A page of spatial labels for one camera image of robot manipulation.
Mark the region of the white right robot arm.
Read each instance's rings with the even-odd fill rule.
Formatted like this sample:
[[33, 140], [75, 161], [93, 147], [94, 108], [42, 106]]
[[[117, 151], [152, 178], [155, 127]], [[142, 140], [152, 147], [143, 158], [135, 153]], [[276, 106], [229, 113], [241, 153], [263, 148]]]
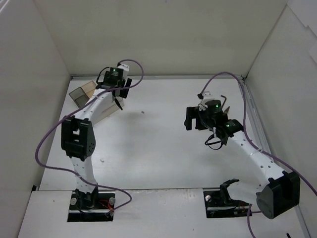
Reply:
[[232, 145], [242, 152], [258, 182], [242, 183], [233, 178], [220, 185], [219, 198], [230, 205], [235, 201], [255, 204], [269, 219], [283, 214], [297, 206], [300, 201], [300, 178], [296, 172], [286, 172], [260, 149], [254, 148], [244, 134], [243, 125], [236, 119], [229, 119], [222, 110], [220, 100], [202, 101], [198, 106], [187, 107], [184, 125], [213, 132], [211, 138], [218, 138], [221, 146]]

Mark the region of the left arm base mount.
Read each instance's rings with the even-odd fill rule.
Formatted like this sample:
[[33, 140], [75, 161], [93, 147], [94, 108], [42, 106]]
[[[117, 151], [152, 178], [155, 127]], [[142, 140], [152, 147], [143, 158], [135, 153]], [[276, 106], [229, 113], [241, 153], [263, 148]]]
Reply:
[[69, 223], [112, 222], [115, 205], [114, 191], [94, 191], [92, 196], [79, 191], [73, 191], [69, 201]]

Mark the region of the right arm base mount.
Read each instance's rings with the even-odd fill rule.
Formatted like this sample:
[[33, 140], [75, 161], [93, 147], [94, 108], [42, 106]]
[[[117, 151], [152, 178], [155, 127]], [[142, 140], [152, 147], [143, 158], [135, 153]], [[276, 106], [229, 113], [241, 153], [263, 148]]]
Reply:
[[217, 189], [203, 190], [208, 219], [247, 217], [249, 203], [232, 199], [227, 190], [231, 184], [238, 181], [238, 179], [230, 179], [222, 183]]

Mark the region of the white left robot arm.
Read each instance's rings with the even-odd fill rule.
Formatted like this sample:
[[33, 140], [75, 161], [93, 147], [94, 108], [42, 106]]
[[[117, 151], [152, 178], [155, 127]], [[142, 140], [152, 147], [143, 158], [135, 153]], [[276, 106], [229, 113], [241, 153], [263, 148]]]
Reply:
[[88, 208], [99, 202], [97, 182], [93, 173], [92, 154], [96, 148], [94, 124], [109, 108], [117, 105], [118, 99], [127, 97], [132, 80], [128, 78], [129, 66], [121, 64], [106, 71], [104, 79], [96, 83], [93, 95], [85, 108], [61, 125], [61, 148], [70, 158], [76, 175], [75, 192], [81, 196], [81, 202]]

